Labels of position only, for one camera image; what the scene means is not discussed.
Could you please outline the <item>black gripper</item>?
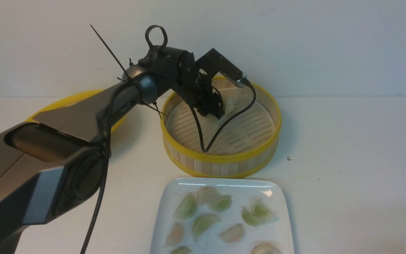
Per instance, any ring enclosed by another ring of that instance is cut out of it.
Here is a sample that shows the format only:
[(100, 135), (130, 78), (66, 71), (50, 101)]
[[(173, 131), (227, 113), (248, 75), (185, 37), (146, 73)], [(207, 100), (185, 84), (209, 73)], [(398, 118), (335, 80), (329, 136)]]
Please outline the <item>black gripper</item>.
[(206, 117), (213, 115), (218, 120), (224, 116), (224, 102), (217, 88), (198, 72), (194, 54), (187, 50), (153, 46), (137, 66), (148, 72), (155, 91), (153, 100), (169, 89), (180, 88), (197, 112)]

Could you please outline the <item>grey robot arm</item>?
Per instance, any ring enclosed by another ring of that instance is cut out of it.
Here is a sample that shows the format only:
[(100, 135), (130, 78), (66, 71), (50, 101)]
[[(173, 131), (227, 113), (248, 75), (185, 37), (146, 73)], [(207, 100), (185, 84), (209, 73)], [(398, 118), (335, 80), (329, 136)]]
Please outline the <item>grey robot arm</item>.
[(215, 49), (195, 60), (186, 50), (154, 46), (119, 84), (0, 133), (0, 254), (13, 254), (27, 227), (47, 224), (95, 194), (111, 156), (107, 133), (134, 106), (172, 89), (198, 113), (220, 118), (211, 79), (224, 60)]

